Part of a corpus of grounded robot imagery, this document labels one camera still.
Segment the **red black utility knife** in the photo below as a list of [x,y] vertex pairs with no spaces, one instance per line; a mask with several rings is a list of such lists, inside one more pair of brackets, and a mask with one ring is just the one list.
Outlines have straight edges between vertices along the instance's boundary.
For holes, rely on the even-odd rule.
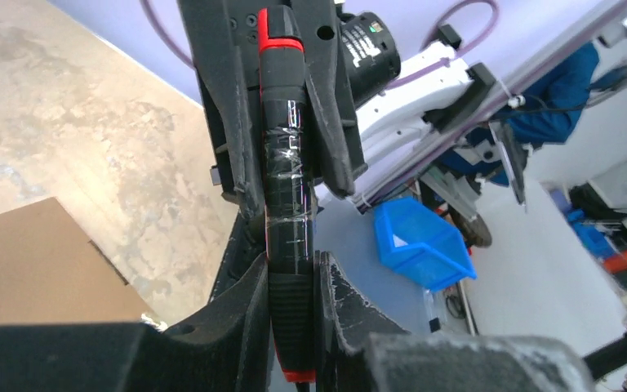
[[313,212],[303,151],[305,79],[305,56],[299,49],[260,53],[269,314],[282,373],[298,391],[309,390],[315,381]]

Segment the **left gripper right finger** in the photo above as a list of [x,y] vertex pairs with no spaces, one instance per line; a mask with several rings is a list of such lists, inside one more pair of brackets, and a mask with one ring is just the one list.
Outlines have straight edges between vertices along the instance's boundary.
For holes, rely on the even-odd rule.
[[418,336],[315,256],[318,391],[593,391],[582,359],[543,337]]

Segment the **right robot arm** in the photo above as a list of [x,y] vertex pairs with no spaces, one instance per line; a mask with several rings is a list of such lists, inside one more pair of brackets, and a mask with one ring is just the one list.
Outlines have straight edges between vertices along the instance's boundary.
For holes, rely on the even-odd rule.
[[334,1],[182,1],[224,196],[249,221],[265,210],[260,55],[298,48],[305,62],[305,171],[318,201],[367,211],[422,174],[495,104],[496,78],[468,65],[449,25],[400,60],[376,15]]

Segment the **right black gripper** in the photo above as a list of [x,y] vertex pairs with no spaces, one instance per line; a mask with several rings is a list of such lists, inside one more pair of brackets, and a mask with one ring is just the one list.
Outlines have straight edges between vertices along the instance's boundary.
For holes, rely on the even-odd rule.
[[264,214],[260,53],[294,47],[308,66],[316,185],[355,192],[364,162],[340,49],[340,1],[181,1],[223,198],[246,219]]

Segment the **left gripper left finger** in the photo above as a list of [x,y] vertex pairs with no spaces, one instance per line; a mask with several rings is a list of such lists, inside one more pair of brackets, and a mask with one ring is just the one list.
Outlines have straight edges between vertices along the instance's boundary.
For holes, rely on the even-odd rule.
[[147,323],[0,327],[0,391],[265,391],[272,354],[263,241],[238,217],[198,312]]

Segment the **brown cardboard express box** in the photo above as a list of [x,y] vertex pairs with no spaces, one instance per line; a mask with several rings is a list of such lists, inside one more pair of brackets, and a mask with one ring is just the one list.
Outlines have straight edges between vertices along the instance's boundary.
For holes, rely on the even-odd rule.
[[139,321],[150,312],[55,198],[0,214],[0,325]]

